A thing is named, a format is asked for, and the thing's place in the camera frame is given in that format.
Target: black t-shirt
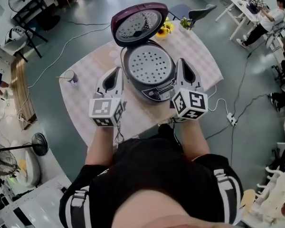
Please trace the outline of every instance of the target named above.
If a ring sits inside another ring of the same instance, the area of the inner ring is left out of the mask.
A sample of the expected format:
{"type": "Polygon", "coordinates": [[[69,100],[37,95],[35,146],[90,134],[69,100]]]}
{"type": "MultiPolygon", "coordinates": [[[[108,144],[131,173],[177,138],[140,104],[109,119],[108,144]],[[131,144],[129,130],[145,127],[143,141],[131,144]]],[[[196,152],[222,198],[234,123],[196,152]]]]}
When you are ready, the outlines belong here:
{"type": "Polygon", "coordinates": [[[139,190],[156,190],[176,200],[195,218],[224,221],[224,208],[214,170],[223,169],[243,190],[227,158],[214,154],[188,160],[166,139],[131,139],[118,148],[114,165],[85,165],[60,201],[59,216],[66,225],[65,206],[75,190],[89,185],[93,228],[110,228],[117,209],[139,190]]]}

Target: potted plant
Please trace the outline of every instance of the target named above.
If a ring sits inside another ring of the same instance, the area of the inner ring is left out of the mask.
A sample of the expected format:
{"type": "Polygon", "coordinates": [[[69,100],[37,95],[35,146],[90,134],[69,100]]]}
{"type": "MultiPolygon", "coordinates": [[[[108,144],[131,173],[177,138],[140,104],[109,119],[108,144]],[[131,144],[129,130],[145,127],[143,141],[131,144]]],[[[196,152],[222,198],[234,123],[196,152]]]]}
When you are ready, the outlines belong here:
{"type": "Polygon", "coordinates": [[[168,35],[174,30],[174,25],[168,20],[169,18],[167,17],[162,27],[155,34],[157,40],[166,40],[168,35]]]}
{"type": "Polygon", "coordinates": [[[186,30],[192,30],[192,28],[194,26],[192,20],[188,19],[186,17],[183,17],[180,22],[181,23],[180,23],[180,27],[179,28],[180,28],[181,32],[184,32],[186,30]]]}

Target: green floor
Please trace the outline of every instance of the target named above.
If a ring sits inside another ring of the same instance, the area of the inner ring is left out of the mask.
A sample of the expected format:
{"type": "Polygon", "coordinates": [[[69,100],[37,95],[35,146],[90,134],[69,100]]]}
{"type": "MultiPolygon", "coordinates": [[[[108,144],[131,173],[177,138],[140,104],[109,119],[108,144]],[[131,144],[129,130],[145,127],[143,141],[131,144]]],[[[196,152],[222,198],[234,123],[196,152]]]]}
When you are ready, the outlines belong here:
{"type": "MultiPolygon", "coordinates": [[[[225,9],[220,0],[77,0],[71,8],[65,7],[57,12],[64,20],[77,23],[106,23],[122,9],[142,2],[163,2],[168,7],[187,3],[193,9],[204,8],[207,4],[218,7],[206,18],[196,23],[194,32],[203,41],[216,60],[224,80],[219,82],[217,93],[210,99],[209,106],[214,108],[218,98],[224,98],[228,110],[234,112],[234,101],[242,75],[248,51],[229,36],[236,24],[228,16],[216,23],[215,18],[225,9]]],[[[93,29],[105,26],[83,26],[61,20],[51,31],[44,32],[49,42],[39,46],[43,58],[31,54],[27,63],[26,74],[28,85],[32,85],[41,72],[60,55],[64,44],[72,37],[93,29]]],[[[242,28],[239,35],[248,31],[242,28]]],[[[105,31],[93,32],[71,41],[65,48],[62,57],[30,89],[30,96],[43,132],[67,176],[73,180],[84,164],[87,146],[73,126],[65,108],[56,76],[61,75],[82,57],[112,40],[108,28],[105,31]]],[[[253,97],[272,91],[278,91],[270,68],[276,60],[264,45],[260,46],[249,58],[247,74],[236,104],[236,117],[253,97]]],[[[207,93],[214,92],[214,87],[207,93]]],[[[226,111],[222,102],[214,113],[207,113],[201,122],[205,136],[227,126],[226,111]]],[[[276,142],[283,141],[283,118],[277,114],[266,97],[255,101],[241,116],[234,129],[233,151],[231,150],[231,132],[228,128],[221,134],[209,139],[211,151],[231,158],[232,167],[240,176],[244,188],[254,188],[265,174],[265,165],[269,162],[271,149],[276,142]]]]}

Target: checkered tablecloth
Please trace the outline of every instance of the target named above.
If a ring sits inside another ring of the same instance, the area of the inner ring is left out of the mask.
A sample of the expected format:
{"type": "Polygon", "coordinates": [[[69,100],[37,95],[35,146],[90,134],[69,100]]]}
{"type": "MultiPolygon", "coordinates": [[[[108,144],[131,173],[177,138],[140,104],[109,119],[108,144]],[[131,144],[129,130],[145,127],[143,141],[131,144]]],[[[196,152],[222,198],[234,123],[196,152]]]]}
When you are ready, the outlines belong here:
{"type": "MultiPolygon", "coordinates": [[[[174,62],[183,57],[194,65],[200,73],[202,86],[207,91],[223,79],[218,65],[192,31],[180,32],[179,21],[173,23],[175,30],[168,38],[155,41],[170,54],[174,62]]],[[[59,80],[66,109],[87,146],[90,146],[96,130],[96,125],[89,118],[89,100],[93,98],[98,79],[110,68],[121,66],[121,49],[111,41],[71,66],[69,69],[72,69],[79,78],[76,87],[64,79],[59,80]]],[[[138,135],[175,115],[175,110],[169,108],[169,102],[160,105],[140,102],[130,91],[128,83],[124,81],[124,84],[123,97],[127,105],[121,119],[121,131],[125,139],[138,135]]]]}

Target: maroon lid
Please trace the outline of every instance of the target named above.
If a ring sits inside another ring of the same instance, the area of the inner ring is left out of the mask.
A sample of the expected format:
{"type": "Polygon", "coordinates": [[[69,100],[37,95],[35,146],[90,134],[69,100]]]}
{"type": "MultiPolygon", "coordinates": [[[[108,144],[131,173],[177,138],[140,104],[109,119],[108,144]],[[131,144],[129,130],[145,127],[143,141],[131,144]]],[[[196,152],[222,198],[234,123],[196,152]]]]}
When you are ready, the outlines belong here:
{"type": "Polygon", "coordinates": [[[111,31],[117,45],[130,47],[147,41],[162,27],[168,8],[159,2],[134,5],[115,14],[111,31]]]}

